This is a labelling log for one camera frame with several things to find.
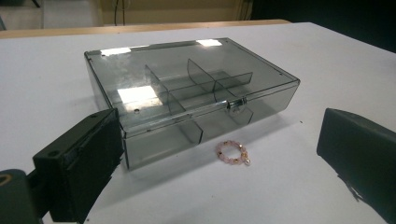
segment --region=black cable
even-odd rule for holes
[[[124,5],[124,0],[122,0],[122,24],[125,26],[125,5]]]
[[[119,6],[119,0],[116,2],[116,6],[114,8],[114,25],[117,26],[117,7]]]

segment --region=white table surface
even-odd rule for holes
[[[313,23],[0,39],[0,170],[29,173],[40,149],[97,111],[84,51],[215,37],[298,77],[289,107],[136,171],[120,166],[86,223],[385,223],[316,147],[327,107],[396,130],[396,54]],[[227,139],[246,145],[251,166],[217,159]]]

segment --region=clear plastic box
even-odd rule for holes
[[[116,107],[129,169],[284,110],[300,80],[229,38],[85,52],[99,108]]]

